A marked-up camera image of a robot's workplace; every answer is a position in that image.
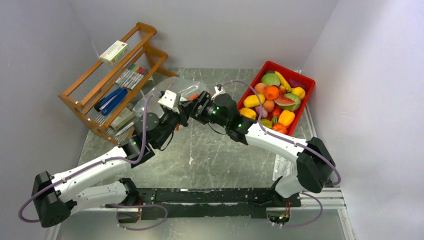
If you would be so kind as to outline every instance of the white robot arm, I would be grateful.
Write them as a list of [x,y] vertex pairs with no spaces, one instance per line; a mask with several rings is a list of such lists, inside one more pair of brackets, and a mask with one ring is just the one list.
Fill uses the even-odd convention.
[[[279,196],[278,198],[287,199],[304,190],[314,193],[321,191],[329,179],[332,169],[320,159],[317,159],[316,156],[299,147],[309,146],[329,159],[334,165],[321,140],[314,137],[310,141],[306,141],[271,129],[265,132],[255,120],[239,114],[235,101],[222,88],[215,87],[215,91],[216,93],[213,96],[204,91],[194,100],[181,101],[179,94],[167,90],[162,93],[162,97],[158,101],[164,114],[159,118],[154,113],[148,113],[146,128],[143,129],[141,122],[136,122],[134,124],[136,134],[121,143],[120,146],[116,146],[104,155],[74,169],[54,175],[50,175],[48,172],[37,175],[33,195],[48,185],[64,181],[34,200],[42,227],[54,226],[68,216],[84,209],[106,204],[132,206],[138,203],[140,200],[139,191],[129,178],[123,178],[109,185],[90,186],[150,159],[154,156],[153,149],[160,149],[176,126],[188,125],[189,117],[202,124],[219,124],[225,128],[226,134],[232,140],[267,149],[286,158],[293,164],[297,164],[297,171],[278,179],[270,188],[270,191]],[[143,131],[146,131],[144,133],[146,134],[146,147],[139,163],[131,164],[122,159],[109,160],[109,158],[122,156],[126,156],[128,160],[137,159],[141,152]],[[95,163],[98,164],[66,180],[66,177],[70,174]]]

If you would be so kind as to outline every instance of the yellow pepper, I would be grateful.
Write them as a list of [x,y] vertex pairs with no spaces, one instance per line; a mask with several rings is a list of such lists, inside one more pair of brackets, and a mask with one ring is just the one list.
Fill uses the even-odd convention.
[[298,96],[301,100],[304,99],[306,92],[303,88],[301,88],[300,86],[292,88],[291,89],[291,93]]
[[278,118],[278,122],[288,127],[295,120],[295,113],[289,110],[282,111],[281,115]]

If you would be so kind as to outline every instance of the red tray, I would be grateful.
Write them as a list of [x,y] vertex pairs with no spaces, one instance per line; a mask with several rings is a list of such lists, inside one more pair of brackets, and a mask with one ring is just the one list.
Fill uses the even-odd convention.
[[[287,81],[289,79],[294,79],[298,82],[301,82],[303,84],[305,84],[306,89],[305,89],[305,97],[302,99],[300,107],[294,111],[294,114],[296,115],[296,117],[294,118],[294,121],[291,123],[291,125],[287,128],[287,135],[291,136],[293,134],[293,132],[295,131],[295,127],[299,122],[299,119],[301,119],[301,115],[303,110],[306,107],[306,103],[309,100],[309,97],[311,96],[312,90],[314,90],[315,87],[315,81],[303,76],[299,73],[296,73],[290,69],[287,69],[283,66],[280,66],[272,61],[267,61],[265,62],[265,64],[263,65],[262,69],[259,71],[259,73],[256,75],[256,77],[254,78],[254,80],[252,81],[252,83],[250,84],[250,86],[252,86],[253,88],[255,87],[256,84],[260,83],[262,81],[262,76],[264,76],[264,74],[266,73],[267,70],[274,70],[279,72]],[[245,98],[247,98],[250,95],[253,95],[253,91],[248,88],[247,91],[244,93],[244,95],[241,97],[240,101],[238,101],[237,104],[237,108],[240,110],[244,107],[243,105],[243,101],[245,100]],[[272,116],[271,114],[268,115],[269,117],[267,117],[267,119],[271,120]]]

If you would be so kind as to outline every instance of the marker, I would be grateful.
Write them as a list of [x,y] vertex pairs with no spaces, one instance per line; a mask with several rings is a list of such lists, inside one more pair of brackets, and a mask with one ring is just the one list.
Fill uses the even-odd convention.
[[124,79],[124,76],[128,74],[128,69],[125,69],[123,73],[119,76],[118,80],[116,80],[116,84],[121,85],[121,81]]
[[141,75],[141,74],[139,74],[139,75],[138,75],[138,77],[137,77],[137,79],[135,79],[134,84],[131,86],[131,90],[133,90],[133,89],[137,86],[137,84],[139,84],[139,82],[140,82],[140,80],[141,80],[142,78],[144,78],[144,76],[143,76],[143,75]]
[[129,128],[131,128],[133,125],[134,125],[133,121],[128,123],[128,125],[124,126],[119,132],[116,133],[115,137],[123,134],[125,131],[127,131]]

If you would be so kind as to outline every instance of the watermelon slice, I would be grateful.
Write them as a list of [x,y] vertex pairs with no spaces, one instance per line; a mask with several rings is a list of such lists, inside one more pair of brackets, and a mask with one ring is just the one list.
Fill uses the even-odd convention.
[[301,99],[293,94],[286,93],[284,96],[279,96],[274,102],[282,109],[289,110],[290,112],[296,111],[301,106]]

